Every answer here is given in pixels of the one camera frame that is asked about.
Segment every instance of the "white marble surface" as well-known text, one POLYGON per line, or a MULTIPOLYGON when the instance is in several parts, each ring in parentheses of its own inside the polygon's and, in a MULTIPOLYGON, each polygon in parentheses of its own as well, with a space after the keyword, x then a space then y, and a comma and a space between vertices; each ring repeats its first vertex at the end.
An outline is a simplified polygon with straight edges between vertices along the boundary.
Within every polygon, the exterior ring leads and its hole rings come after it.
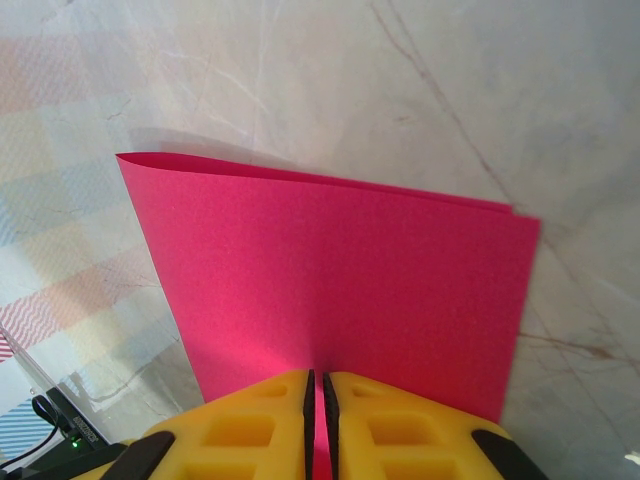
POLYGON ((0 17, 12 37, 77 37, 89 85, 120 82, 42 117, 60 158, 236 145, 542 218, 503 423, 553 479, 640 477, 640 3, 29 0, 0 17))

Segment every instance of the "pink paper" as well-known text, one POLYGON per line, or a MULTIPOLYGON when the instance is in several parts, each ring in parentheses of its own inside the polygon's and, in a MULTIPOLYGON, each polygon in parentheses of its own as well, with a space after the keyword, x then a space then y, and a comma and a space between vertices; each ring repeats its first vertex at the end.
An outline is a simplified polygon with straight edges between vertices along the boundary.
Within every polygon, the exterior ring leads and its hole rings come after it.
POLYGON ((537 220, 192 156, 119 163, 205 400, 316 368, 499 419, 537 220))

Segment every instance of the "rectangular cutout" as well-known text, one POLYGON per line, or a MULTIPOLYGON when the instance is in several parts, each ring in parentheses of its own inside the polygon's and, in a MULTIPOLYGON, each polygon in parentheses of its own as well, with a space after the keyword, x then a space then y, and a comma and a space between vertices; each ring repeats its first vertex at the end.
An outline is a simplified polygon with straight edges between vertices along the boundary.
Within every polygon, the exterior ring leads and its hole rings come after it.
POLYGON ((257 397, 284 397, 287 394, 286 385, 265 385, 256 391, 257 397))
POLYGON ((212 447, 267 447, 275 429, 269 415, 225 415, 217 418, 205 438, 212 447))
POLYGON ((352 389, 352 393, 354 397, 358 397, 358 398, 369 398, 369 397, 380 396, 379 392, 377 392, 373 388, 366 385, 354 385, 352 389))
POLYGON ((376 445, 429 445, 437 438, 428 420, 412 413, 376 415, 368 420, 376 445))

